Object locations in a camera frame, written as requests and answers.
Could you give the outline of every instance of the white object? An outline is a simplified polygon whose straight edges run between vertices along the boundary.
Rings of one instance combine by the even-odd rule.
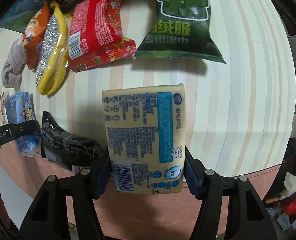
[[[287,172],[284,179],[285,189],[280,192],[280,200],[290,197],[296,192],[296,176]]]

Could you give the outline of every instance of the blue gripper pad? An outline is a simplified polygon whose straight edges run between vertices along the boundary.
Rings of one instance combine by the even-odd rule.
[[[108,150],[91,164],[90,170],[92,181],[92,192],[95,199],[98,199],[106,190],[108,181],[112,174]]]
[[[192,157],[189,150],[186,148],[184,176],[188,184],[189,191],[196,199],[200,199],[199,187],[204,182],[203,171],[205,170],[202,162]]]

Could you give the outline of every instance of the orange package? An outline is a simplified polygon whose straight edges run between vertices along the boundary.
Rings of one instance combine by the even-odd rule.
[[[43,7],[29,21],[23,34],[22,43],[26,51],[26,63],[30,70],[33,70],[38,65],[40,50],[49,19],[49,7],[47,3],[44,3]]]

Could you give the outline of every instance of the pink fabric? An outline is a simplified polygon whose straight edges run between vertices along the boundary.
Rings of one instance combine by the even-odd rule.
[[[26,54],[21,38],[16,40],[8,53],[7,60],[2,70],[3,86],[14,88],[21,80],[21,72],[26,63]]]

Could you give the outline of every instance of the blue package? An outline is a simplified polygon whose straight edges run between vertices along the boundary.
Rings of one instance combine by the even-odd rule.
[[[5,109],[8,123],[18,124],[27,120],[36,121],[28,92],[18,92],[11,97],[8,96],[5,99]],[[15,139],[19,153],[23,156],[33,157],[38,149],[36,147],[38,147],[39,137],[37,129],[32,134]]]

